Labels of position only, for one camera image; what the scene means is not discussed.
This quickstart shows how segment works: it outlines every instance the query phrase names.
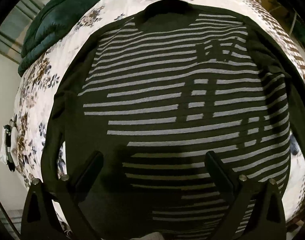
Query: white bed sheet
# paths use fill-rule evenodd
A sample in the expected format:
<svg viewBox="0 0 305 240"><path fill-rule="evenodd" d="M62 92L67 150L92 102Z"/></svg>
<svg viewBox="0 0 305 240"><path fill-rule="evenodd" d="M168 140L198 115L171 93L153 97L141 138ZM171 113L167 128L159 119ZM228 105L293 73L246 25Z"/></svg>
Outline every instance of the white bed sheet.
<svg viewBox="0 0 305 240"><path fill-rule="evenodd" d="M14 103L19 131L19 173L26 187L34 178L41 178L40 160L46 140L47 123L53 98L68 66L87 41L99 28L111 22L144 10L158 0L101 0L91 8L62 40L48 49L23 75ZM280 45L294 63L305 82L305 63L288 35L271 15L255 0L183 0L191 4L225 8L250 17ZM297 212L302 192L297 182L305 179L305 162L302 155L292 157L291 176L283 198L286 220ZM58 176L66 173L65 145L60 150ZM59 206L56 210L64 219Z"/></svg>

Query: metal screw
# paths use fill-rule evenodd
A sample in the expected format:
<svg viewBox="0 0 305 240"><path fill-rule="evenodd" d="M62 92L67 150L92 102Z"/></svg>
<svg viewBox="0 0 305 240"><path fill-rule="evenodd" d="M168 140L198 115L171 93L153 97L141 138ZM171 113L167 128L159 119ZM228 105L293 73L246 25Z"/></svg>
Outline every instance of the metal screw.
<svg viewBox="0 0 305 240"><path fill-rule="evenodd" d="M33 181L32 181L32 184L33 185L37 185L37 184L39 184L40 183L40 179L34 179Z"/></svg>
<svg viewBox="0 0 305 240"><path fill-rule="evenodd" d="M246 181L248 178L247 178L246 175L240 175L240 176L239 176L239 179L240 179L241 181Z"/></svg>
<svg viewBox="0 0 305 240"><path fill-rule="evenodd" d="M270 184L272 184L272 185L276 185L276 184L277 184L277 182L276 182L274 179L269 179L269 182L270 182Z"/></svg>
<svg viewBox="0 0 305 240"><path fill-rule="evenodd" d="M60 178L62 181L67 181L69 180L69 175L65 174L65 175L62 175L62 177Z"/></svg>

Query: stripe pattern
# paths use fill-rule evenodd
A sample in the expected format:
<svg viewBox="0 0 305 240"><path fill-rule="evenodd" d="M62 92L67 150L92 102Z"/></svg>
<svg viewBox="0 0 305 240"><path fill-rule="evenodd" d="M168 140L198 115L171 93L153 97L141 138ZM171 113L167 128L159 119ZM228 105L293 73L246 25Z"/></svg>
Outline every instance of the stripe pattern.
<svg viewBox="0 0 305 240"><path fill-rule="evenodd" d="M151 210L159 226L152 231L201 240L215 230L228 204L205 168L210 150L235 172L287 185L284 75L260 70L246 39L234 16L200 13L165 32L129 21L99 41L79 93L85 116L104 127L102 143L126 147L123 170L134 188L180 195L173 206Z"/></svg>

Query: striped sweater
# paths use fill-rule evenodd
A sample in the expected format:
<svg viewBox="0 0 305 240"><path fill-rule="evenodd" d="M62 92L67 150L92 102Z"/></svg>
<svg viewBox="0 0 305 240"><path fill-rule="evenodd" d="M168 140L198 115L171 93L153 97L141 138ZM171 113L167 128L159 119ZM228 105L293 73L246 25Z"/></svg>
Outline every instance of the striped sweater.
<svg viewBox="0 0 305 240"><path fill-rule="evenodd" d="M104 154L79 205L104 239L154 231L206 239L229 208L205 168L206 152L238 174L274 178L281 194L286 188L287 73L275 59L271 66L254 57L249 41L260 39L236 14L147 12L151 6L102 31L83 60L82 85L65 103L68 171L81 151Z"/></svg>

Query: mattress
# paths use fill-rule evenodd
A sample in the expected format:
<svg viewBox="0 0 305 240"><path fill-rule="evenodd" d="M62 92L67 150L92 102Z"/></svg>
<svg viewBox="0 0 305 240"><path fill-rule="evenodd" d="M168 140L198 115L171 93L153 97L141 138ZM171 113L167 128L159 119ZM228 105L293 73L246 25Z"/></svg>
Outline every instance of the mattress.
<svg viewBox="0 0 305 240"><path fill-rule="evenodd" d="M22 77L14 103L17 115L18 162L22 181L28 188L34 178L41 178L40 161L47 135L47 124L54 102L54 95L70 63L87 41L99 28L144 10L158 0L101 0L92 7L54 46L49 48ZM266 31L283 49L295 65L305 82L305 63L297 47L280 24L255 0L183 0L191 4L228 9L250 17ZM65 143L58 158L58 177L67 173L65 164ZM301 206L305 189L305 162L302 154L292 157L290 182L283 203L286 220L289 221ZM297 182L302 181L302 188ZM58 204L55 206L59 217L64 219Z"/></svg>

